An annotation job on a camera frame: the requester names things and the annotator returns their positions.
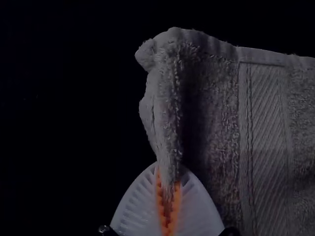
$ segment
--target towel fold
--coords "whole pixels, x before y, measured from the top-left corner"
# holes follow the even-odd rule
[[[170,28],[136,52],[163,186],[190,168],[244,236],[315,232],[315,59]]]

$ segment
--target folded towel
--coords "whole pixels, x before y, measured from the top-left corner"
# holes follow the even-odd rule
[[[244,236],[315,232],[315,59],[171,28],[136,60],[139,114],[168,186],[180,164]]]

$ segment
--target glowing orange strip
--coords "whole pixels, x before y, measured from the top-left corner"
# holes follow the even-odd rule
[[[175,227],[178,218],[179,206],[181,202],[181,192],[180,192],[180,183],[177,182],[174,185],[174,193],[173,199],[171,202],[171,212],[169,216],[169,222],[167,221],[167,217],[165,215],[165,206],[162,201],[162,186],[159,175],[159,170],[157,170],[157,210],[161,223],[161,229],[163,236],[173,236],[175,232]]]

